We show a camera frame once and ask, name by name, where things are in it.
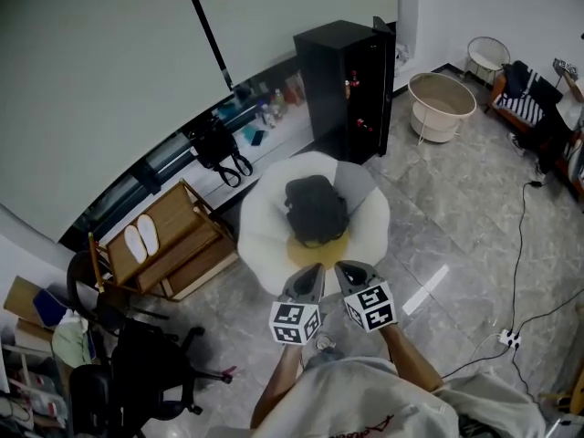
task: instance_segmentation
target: gray tile floor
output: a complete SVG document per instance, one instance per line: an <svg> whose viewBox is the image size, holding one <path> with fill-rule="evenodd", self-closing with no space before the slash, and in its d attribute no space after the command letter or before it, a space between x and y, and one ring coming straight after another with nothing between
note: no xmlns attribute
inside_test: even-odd
<svg viewBox="0 0 584 438"><path fill-rule="evenodd" d="M479 99L484 97L480 88L467 84ZM534 158L518 157L507 143L507 126L479 109L453 141L417 146L410 106L408 94L394 100L388 154L366 164L391 209L389 250L378 269L397 307L440 279L412 313L401 312L400 322L423 355L446 374L472 356L504 349L488 337L511 323L521 189L530 180ZM568 190L555 181L539 190L527 187L525 197L516 326L582 288L584 265L584 217ZM200 385L201 416L186 412L171 422L150 421L143 429L147 436L198 437L214 425L249 424L281 351L267 328L272 299L239 262L178 305L157 302L155 309L172 316L167 331L183 336L191 326L206 327L204 338L191 348L195 365L237 370L231 385ZM378 334L363 336L343 315L340 296L328 299L323 310L328 313L323 329L348 355L387 355ZM533 394L554 385L577 326L570 304L521 331L516 362ZM509 352L459 374L489 368L525 388Z"/></svg>

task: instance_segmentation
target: white laundry basket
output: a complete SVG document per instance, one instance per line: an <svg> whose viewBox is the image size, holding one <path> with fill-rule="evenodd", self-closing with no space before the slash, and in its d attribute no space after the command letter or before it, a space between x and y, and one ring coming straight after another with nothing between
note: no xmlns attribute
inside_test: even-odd
<svg viewBox="0 0 584 438"><path fill-rule="evenodd" d="M476 109L471 91L456 79L439 73L412 77L408 89L414 99L410 123L420 135L420 142L451 140L461 123Z"/></svg>

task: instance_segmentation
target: windowsill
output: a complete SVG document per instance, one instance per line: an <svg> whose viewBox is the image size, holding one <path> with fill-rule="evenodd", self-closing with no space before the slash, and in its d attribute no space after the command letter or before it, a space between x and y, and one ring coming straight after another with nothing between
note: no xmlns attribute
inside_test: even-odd
<svg viewBox="0 0 584 438"><path fill-rule="evenodd" d="M187 181L216 209L255 183L270 164L296 154L314 141L312 129L310 128L308 105L306 103L299 107L293 105L288 106L287 114L273 130L270 130L258 120L252 121L250 125L261 130L266 130L267 135L265 135L264 140L259 146L252 146L245 138L243 130L238 130L234 133L239 151L252 163L254 168L254 173L251 176L242 176L242 181L237 188L231 188L225 184L219 173L205 169L198 161L191 162L165 182L159 193L149 195L126 214L123 219L115 224L100 239L100 243L105 245L119 232L123 231L128 224L154 203L162 193L171 189L181 179ZM231 158L223 161L222 165L231 169L235 168Z"/></svg>

